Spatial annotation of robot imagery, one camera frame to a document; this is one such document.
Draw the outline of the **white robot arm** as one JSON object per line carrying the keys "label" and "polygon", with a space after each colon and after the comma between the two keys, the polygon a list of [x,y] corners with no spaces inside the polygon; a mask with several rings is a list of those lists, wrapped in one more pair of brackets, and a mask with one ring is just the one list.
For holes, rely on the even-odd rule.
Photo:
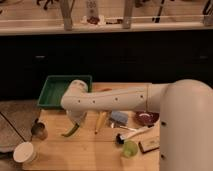
{"label": "white robot arm", "polygon": [[193,80],[88,92],[74,80],[61,106],[79,123],[89,110],[160,115],[159,171],[213,171],[213,88]]}

